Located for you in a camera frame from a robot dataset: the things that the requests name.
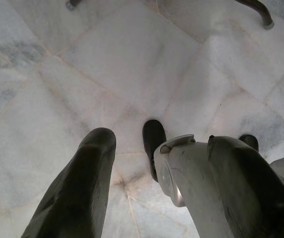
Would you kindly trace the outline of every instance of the foot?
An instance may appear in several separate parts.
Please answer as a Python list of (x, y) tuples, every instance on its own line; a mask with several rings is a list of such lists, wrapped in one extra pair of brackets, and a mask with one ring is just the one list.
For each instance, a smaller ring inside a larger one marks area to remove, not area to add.
[(253, 136), (253, 135), (242, 135), (241, 137), (239, 137), (239, 140), (245, 142), (247, 145), (254, 148), (256, 151), (259, 151), (258, 140), (255, 136)]
[(166, 141), (166, 135), (162, 124), (157, 120), (149, 120), (143, 126), (144, 149), (150, 161), (151, 175), (157, 181), (154, 165), (154, 152), (158, 146)]

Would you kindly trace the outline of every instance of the shoe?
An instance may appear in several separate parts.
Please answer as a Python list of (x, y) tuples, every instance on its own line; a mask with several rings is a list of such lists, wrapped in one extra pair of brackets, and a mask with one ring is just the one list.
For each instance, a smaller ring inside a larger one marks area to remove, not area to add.
[(157, 120), (149, 120), (143, 126), (144, 149), (150, 161), (151, 175), (157, 181), (154, 165), (154, 152), (166, 141), (166, 135), (162, 124)]
[(256, 151), (259, 151), (258, 140), (255, 136), (253, 136), (253, 135), (242, 135), (241, 137), (239, 137), (239, 140), (245, 142), (247, 145), (254, 148)]

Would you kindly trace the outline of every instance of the black shoe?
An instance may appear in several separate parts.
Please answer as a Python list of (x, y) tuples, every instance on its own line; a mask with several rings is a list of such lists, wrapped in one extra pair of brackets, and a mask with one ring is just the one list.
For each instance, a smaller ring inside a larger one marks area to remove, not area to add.
[(259, 151), (258, 140), (255, 136), (253, 136), (253, 135), (242, 135), (241, 137), (239, 137), (239, 140), (245, 142), (247, 145), (254, 148), (256, 151)]
[(150, 160), (151, 175), (157, 181), (154, 165), (154, 152), (158, 146), (166, 141), (166, 135), (162, 124), (157, 120), (149, 120), (143, 126), (144, 149)]

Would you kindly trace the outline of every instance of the marble floor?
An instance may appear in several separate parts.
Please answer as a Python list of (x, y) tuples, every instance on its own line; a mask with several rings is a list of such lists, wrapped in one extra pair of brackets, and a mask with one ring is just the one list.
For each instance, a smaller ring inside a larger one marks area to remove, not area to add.
[(19, 238), (96, 127), (117, 137), (103, 238), (198, 238), (151, 178), (142, 126), (255, 135), (284, 157), (284, 1), (0, 0), (0, 237)]

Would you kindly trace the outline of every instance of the floor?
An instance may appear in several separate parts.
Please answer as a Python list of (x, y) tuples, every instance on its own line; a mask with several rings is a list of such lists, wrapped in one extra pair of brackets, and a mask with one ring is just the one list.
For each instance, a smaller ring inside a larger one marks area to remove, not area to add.
[(142, 126), (252, 133), (284, 157), (284, 2), (275, 27), (231, 0), (0, 0), (0, 237), (18, 238), (96, 127), (117, 137), (103, 238), (198, 238), (150, 176)]

